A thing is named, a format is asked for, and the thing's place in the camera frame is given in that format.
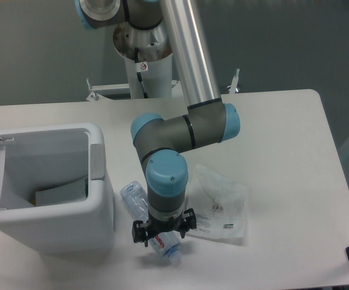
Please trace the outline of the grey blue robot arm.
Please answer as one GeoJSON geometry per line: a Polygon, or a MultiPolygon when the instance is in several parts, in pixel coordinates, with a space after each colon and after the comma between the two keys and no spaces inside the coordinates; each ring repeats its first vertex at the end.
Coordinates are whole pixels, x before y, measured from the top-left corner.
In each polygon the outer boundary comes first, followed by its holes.
{"type": "Polygon", "coordinates": [[[90,29],[114,25],[117,51],[131,61],[131,85],[143,98],[158,93],[147,83],[154,63],[174,57],[188,112],[163,119],[146,113],[130,128],[147,182],[148,220],[135,221],[133,241],[147,243],[160,233],[185,235],[196,215],[185,209],[188,167],[183,152],[236,137],[240,118],[222,101],[195,1],[76,1],[81,23],[90,29]]]}

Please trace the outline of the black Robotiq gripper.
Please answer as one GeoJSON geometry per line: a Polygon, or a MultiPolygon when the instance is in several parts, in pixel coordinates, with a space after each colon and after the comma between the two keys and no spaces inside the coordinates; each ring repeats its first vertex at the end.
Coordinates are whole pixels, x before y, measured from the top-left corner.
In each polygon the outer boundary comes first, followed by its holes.
{"type": "Polygon", "coordinates": [[[192,208],[182,211],[176,219],[170,217],[167,221],[161,221],[149,213],[148,223],[133,221],[132,239],[134,243],[143,243],[145,247],[148,247],[149,239],[160,233],[177,231],[183,239],[187,232],[195,229],[196,215],[192,208]]]}

